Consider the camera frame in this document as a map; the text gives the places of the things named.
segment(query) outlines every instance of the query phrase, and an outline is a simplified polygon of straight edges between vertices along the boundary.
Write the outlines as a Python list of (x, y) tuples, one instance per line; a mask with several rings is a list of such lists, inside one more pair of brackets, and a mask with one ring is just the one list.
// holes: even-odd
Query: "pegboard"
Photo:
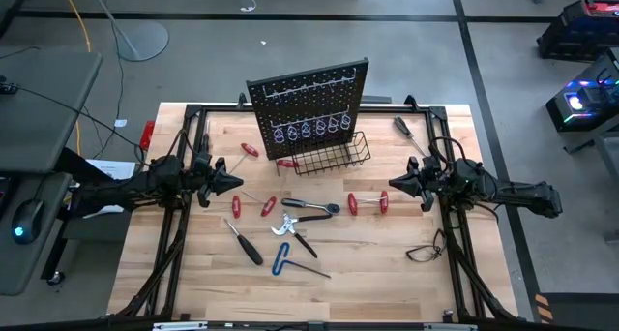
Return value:
[(331, 146), (349, 141), (357, 123), (368, 65), (366, 58), (248, 81), (268, 159), (288, 157), (308, 142)]

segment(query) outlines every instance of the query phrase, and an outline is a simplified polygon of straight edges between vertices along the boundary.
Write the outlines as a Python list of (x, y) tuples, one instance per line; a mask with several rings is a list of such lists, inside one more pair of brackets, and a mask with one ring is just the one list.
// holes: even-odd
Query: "yellow cable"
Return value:
[[(84, 34), (84, 39), (86, 40), (86, 48), (88, 52), (90, 52), (90, 38), (88, 38), (88, 31), (86, 31), (86, 26), (84, 25), (84, 21), (82, 21), (77, 8), (75, 7), (74, 0), (67, 0), (71, 5), (71, 8), (74, 10), (75, 16), (77, 17), (77, 21), (79, 21), (79, 26), (81, 27), (81, 31)], [(77, 116), (77, 120), (75, 121), (75, 135), (77, 137), (77, 155), (81, 156), (81, 131), (79, 130), (79, 116)]]

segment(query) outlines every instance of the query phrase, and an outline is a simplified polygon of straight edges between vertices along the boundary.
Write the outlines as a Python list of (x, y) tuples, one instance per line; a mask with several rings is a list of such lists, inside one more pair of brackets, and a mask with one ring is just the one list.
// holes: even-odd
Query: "blue t-handle hex key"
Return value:
[(331, 279), (330, 275), (324, 274), (322, 272), (318, 272), (317, 270), (311, 269), (311, 268), (306, 267), (304, 265), (301, 265), (299, 263), (295, 263), (295, 262), (293, 262), (291, 260), (288, 260), (288, 259), (283, 259), (281, 261), (281, 264), (280, 264), (280, 258), (281, 257), (282, 258), (286, 258), (288, 256), (288, 251), (289, 250), (290, 250), (290, 244), (288, 244), (288, 242), (281, 243), (280, 251), (278, 252), (278, 257), (275, 259), (275, 262), (273, 263), (273, 269), (271, 270), (271, 272), (273, 273), (274, 276), (278, 276), (281, 273), (281, 271), (283, 270), (284, 264), (288, 263), (288, 264), (292, 264), (293, 266), (297, 266), (299, 268), (303, 268), (303, 269), (309, 270), (312, 273), (320, 274), (323, 277), (327, 277), (327, 278)]

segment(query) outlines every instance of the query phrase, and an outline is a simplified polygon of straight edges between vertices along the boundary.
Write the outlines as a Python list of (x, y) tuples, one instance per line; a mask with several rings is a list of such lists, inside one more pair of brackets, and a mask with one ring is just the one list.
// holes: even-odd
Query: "black-handled screwdriver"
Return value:
[(223, 220), (230, 226), (230, 229), (232, 229), (234, 234), (236, 234), (236, 238), (239, 239), (239, 244), (241, 244), (241, 247), (243, 248), (243, 250), (245, 250), (245, 253), (251, 258), (253, 263), (261, 265), (263, 263), (263, 260), (262, 256), (258, 253), (258, 250), (255, 249), (255, 247), (246, 237), (239, 234), (239, 231), (236, 230), (236, 228), (227, 219)]
[(422, 156), (427, 157), (426, 153), (424, 153), (422, 148), (419, 147), (419, 145), (415, 141), (413, 133), (411, 133), (410, 130), (408, 130), (408, 127), (406, 126), (406, 123), (404, 123), (404, 120), (400, 116), (396, 116), (396, 118), (394, 119), (394, 122), (396, 123), (396, 127), (398, 127), (398, 129), (401, 132), (403, 132), (406, 135), (406, 137), (410, 138), (410, 140), (415, 145), (415, 148), (417, 148), (417, 150), (422, 154)]

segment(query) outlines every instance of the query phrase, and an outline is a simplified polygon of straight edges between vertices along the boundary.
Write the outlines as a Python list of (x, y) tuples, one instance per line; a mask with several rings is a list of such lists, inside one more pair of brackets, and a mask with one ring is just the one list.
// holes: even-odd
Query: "floor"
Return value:
[[(95, 0), (74, 0), (84, 12), (99, 12)], [(249, 0), (107, 0), (114, 12), (237, 14)], [(256, 0), (255, 13), (289, 15), (456, 15), (453, 0)], [(557, 16), (576, 0), (462, 0), (469, 16)], [(11, 0), (0, 0), (0, 7)], [(29, 0), (24, 10), (68, 11), (65, 0)], [(139, 21), (121, 20), (131, 28)], [(114, 38), (106, 20), (86, 19), (92, 47), (103, 67), (87, 106), (113, 123), (120, 92)], [(144, 63), (123, 62), (125, 73), (119, 132), (139, 140), (160, 102), (232, 102), (246, 91), (245, 80), (282, 75), (367, 57), (366, 95), (402, 102), (414, 95), (424, 104), (469, 104), (486, 167), (494, 170), (498, 136), (509, 175), (524, 182), (546, 180), (561, 193), (564, 213), (549, 220), (520, 211), (533, 266), (542, 292), (619, 293), (619, 249), (602, 233), (619, 228), (615, 185), (597, 152), (574, 156), (545, 113), (544, 103), (587, 65), (542, 60), (535, 39), (543, 23), (469, 23), (483, 87), (474, 85), (458, 23), (436, 21), (162, 20), (170, 34), (167, 49)], [(37, 45), (85, 49), (76, 20), (19, 17), (0, 40), (0, 54)], [(491, 120), (478, 97), (484, 90)], [(101, 149), (96, 132), (82, 120), (82, 150)], [(130, 161), (133, 151), (114, 140), (103, 157)], [(516, 302), (522, 316), (531, 311), (521, 278), (509, 221), (499, 223)], [(69, 278), (60, 288), (36, 279), (17, 298), (0, 298), (0, 324), (92, 318), (104, 313), (121, 244), (74, 244), (65, 257)]]

